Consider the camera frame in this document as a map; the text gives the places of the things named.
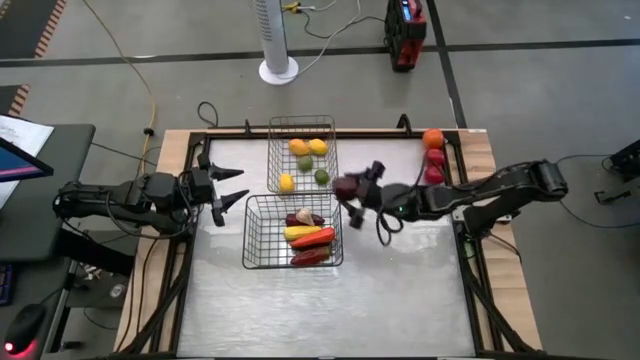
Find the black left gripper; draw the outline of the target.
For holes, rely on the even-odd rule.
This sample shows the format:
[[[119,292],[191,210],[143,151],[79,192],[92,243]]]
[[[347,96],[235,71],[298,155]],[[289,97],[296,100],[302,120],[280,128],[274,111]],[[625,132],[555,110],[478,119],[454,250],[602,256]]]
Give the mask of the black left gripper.
[[[249,193],[241,190],[229,195],[214,196],[212,179],[223,181],[244,173],[240,169],[221,168],[210,161],[207,153],[197,156],[198,168],[189,175],[189,192],[194,203],[210,203],[212,201],[212,217],[216,226],[224,226],[224,214],[239,200]]]

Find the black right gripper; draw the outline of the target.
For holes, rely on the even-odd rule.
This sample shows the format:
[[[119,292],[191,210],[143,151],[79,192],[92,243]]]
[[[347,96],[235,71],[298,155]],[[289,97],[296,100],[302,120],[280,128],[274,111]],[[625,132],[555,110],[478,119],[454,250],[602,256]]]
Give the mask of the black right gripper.
[[[371,210],[379,210],[381,208],[383,203],[381,187],[377,181],[383,176],[384,172],[385,166],[379,161],[374,161],[371,168],[367,170],[367,177],[362,177],[359,180],[357,198],[363,208]],[[362,207],[349,206],[349,225],[354,229],[360,229],[364,222],[364,209]]]

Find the red-orange pepper green stem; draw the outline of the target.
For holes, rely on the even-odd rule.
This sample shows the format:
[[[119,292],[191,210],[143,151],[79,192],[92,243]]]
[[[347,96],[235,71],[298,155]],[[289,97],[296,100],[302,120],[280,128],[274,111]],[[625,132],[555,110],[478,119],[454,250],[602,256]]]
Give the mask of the red-orange pepper green stem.
[[[317,232],[304,235],[290,243],[293,249],[303,249],[316,246],[329,245],[335,239],[335,230],[331,227],[323,228]]]

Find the dark maroon pepper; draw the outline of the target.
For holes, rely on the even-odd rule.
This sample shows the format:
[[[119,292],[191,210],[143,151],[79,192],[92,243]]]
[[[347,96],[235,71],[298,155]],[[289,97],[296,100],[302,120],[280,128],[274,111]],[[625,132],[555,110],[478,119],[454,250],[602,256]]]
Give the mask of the dark maroon pepper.
[[[316,214],[311,215],[313,226],[320,226],[325,223],[325,219]],[[285,218],[285,223],[287,226],[309,226],[309,223],[301,222],[296,218],[296,215],[291,213],[288,214]]]

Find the yellow corn cob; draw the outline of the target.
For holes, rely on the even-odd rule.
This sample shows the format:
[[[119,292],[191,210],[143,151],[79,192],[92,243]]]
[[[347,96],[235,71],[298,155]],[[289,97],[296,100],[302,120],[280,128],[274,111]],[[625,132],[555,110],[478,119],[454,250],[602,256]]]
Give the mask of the yellow corn cob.
[[[287,226],[284,229],[284,238],[287,241],[294,241],[303,236],[316,233],[321,229],[322,229],[321,226],[308,226],[308,225]]]

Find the dark red chili pepper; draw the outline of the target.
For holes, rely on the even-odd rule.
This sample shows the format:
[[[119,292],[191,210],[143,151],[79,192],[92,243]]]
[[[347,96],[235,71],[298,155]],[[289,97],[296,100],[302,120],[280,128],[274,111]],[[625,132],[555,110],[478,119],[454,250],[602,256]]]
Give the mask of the dark red chili pepper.
[[[316,247],[296,254],[290,261],[293,266],[317,265],[331,256],[329,246]]]

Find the orange fruit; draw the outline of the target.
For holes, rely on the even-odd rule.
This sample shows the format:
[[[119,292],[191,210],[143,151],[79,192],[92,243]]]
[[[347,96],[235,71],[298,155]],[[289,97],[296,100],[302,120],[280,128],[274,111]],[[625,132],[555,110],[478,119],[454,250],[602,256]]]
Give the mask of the orange fruit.
[[[445,137],[440,129],[430,128],[423,133],[422,142],[427,150],[441,149],[444,146]]]

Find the black desk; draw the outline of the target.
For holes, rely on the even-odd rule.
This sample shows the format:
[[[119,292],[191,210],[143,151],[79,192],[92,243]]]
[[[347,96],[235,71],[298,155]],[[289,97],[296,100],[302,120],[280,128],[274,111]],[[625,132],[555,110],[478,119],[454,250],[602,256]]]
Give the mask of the black desk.
[[[79,179],[94,134],[93,125],[54,127],[37,155],[53,174],[20,181],[0,208],[0,263],[38,262],[54,255],[62,221],[53,200],[61,187]]]

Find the red and black toolbox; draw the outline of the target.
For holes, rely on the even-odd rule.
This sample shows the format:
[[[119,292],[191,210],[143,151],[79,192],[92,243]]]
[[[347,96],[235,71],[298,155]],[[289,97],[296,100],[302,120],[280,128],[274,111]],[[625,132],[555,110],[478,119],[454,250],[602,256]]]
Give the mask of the red and black toolbox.
[[[388,0],[384,33],[392,69],[398,73],[413,70],[427,34],[427,17],[420,0]]]

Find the white tower fan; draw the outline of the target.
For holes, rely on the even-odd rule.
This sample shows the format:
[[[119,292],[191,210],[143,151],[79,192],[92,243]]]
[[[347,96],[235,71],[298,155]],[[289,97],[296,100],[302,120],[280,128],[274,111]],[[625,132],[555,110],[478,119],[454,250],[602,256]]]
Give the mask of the white tower fan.
[[[261,79],[275,86],[292,82],[299,66],[289,56],[280,0],[252,0],[263,51],[258,73]]]

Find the computer monitor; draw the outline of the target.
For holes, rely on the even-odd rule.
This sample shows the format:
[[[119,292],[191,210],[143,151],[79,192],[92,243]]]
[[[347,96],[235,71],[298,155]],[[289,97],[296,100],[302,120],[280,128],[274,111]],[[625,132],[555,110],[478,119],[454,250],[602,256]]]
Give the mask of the computer monitor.
[[[0,183],[48,177],[54,169],[0,137]]]

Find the white paper sheet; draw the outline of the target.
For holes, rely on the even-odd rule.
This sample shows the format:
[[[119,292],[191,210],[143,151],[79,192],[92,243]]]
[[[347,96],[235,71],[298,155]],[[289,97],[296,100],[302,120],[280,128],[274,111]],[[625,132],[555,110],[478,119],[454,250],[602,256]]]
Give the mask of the white paper sheet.
[[[0,115],[0,137],[36,158],[53,133],[52,126],[35,124],[9,115]],[[0,183],[0,209],[20,181]]]

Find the black mat orange stripes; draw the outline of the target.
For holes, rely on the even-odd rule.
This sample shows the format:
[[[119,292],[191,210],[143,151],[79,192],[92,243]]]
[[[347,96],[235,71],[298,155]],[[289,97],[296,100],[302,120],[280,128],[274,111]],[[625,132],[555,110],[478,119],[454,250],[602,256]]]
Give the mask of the black mat orange stripes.
[[[29,92],[28,84],[0,85],[0,115],[20,117]]]
[[[0,60],[42,58],[68,0],[0,0]]]

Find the black keyboard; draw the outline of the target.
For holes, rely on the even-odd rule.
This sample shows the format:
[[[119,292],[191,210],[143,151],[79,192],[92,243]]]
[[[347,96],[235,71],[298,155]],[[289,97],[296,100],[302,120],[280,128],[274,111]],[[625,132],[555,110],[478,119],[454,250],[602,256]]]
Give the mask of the black keyboard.
[[[0,265],[0,306],[11,303],[15,285],[15,269],[12,265]]]

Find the black computer mouse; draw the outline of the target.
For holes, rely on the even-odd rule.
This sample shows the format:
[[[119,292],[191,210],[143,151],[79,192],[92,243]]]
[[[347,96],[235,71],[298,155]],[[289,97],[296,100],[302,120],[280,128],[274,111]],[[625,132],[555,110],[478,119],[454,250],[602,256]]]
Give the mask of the black computer mouse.
[[[46,308],[42,304],[28,304],[11,321],[4,338],[4,350],[9,355],[20,355],[35,341],[44,320]]]

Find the black device box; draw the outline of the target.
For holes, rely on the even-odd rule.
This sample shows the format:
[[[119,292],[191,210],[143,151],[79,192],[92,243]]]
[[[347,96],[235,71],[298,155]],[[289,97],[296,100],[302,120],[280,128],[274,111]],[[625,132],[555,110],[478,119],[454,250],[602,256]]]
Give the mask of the black device box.
[[[613,154],[609,160],[611,169],[624,182],[640,177],[640,139]]]

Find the black table frame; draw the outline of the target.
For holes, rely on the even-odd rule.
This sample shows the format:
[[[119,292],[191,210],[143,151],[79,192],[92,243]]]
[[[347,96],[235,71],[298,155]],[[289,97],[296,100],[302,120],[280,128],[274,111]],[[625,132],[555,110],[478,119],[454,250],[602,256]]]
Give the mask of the black table frame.
[[[360,229],[341,210],[339,266],[247,269],[246,202],[267,188],[268,129],[171,130],[158,160],[178,174],[197,152],[244,173],[225,225],[209,210],[175,256],[145,229],[115,344],[119,355],[212,360],[341,360],[534,355],[540,339],[518,258],[494,244],[464,249],[459,215],[408,223],[382,245],[374,211]]]

